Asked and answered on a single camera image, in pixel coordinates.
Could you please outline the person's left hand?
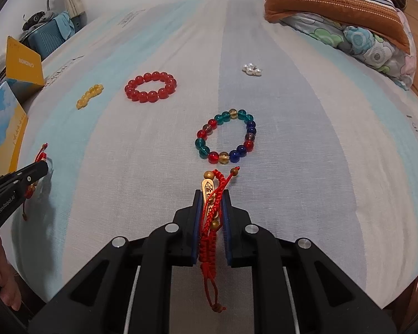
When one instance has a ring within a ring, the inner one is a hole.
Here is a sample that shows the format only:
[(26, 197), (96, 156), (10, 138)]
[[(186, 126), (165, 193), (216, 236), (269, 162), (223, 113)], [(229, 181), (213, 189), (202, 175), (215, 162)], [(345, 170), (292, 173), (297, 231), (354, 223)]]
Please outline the person's left hand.
[(5, 250), (0, 237), (0, 297), (2, 302), (11, 307), (14, 311), (18, 311), (21, 307), (21, 293), (18, 284), (15, 281), (8, 263)]

